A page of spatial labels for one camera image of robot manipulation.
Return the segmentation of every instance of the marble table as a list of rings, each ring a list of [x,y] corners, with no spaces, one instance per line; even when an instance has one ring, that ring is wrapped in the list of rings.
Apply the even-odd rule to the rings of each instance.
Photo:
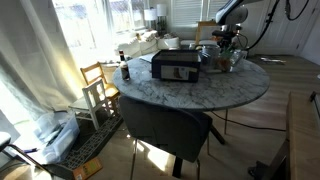
[[[165,81],[151,77],[151,64],[128,61],[131,79],[122,80],[116,69],[113,82],[122,94],[147,102],[189,111],[230,109],[250,103],[268,89],[270,78],[258,65],[243,60],[229,73],[202,73],[197,83]]]

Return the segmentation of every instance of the bottle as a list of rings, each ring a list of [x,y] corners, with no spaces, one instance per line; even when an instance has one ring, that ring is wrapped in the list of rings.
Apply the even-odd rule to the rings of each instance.
[[[128,66],[126,60],[124,59],[123,51],[120,50],[119,54],[120,54],[120,60],[121,60],[120,70],[121,70],[122,79],[130,80],[129,66]]]

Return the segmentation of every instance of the chair backrest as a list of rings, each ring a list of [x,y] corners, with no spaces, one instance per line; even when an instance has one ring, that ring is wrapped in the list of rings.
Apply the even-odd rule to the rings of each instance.
[[[89,110],[105,102],[106,95],[102,79],[82,88],[82,92]]]
[[[212,119],[151,104],[128,96],[119,99],[120,112],[134,138],[181,159],[194,162],[206,140]]]
[[[85,68],[80,68],[84,80],[87,85],[97,81],[99,78],[103,80],[103,83],[107,84],[107,80],[104,76],[103,70],[99,62]]]

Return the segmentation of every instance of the window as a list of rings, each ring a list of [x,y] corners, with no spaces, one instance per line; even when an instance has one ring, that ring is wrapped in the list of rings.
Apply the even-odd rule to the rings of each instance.
[[[218,10],[223,7],[229,0],[209,0],[208,1],[208,13],[207,19],[215,19]]]
[[[196,26],[197,21],[215,19],[228,0],[172,0],[172,26]]]
[[[110,0],[110,6],[115,32],[144,27],[144,0]]]
[[[53,0],[64,37],[78,66],[108,59],[114,54],[113,42],[119,40],[115,35],[144,28],[143,9],[147,1]]]
[[[195,25],[201,20],[202,0],[172,0],[173,26]]]

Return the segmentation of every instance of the patterned rug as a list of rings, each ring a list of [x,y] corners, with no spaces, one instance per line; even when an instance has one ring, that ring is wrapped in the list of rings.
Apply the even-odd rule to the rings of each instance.
[[[72,170],[97,156],[122,122],[122,117],[109,118],[104,120],[97,131],[94,130],[92,123],[82,124],[80,134],[65,160],[57,164],[47,165],[47,169],[61,178],[73,179]]]

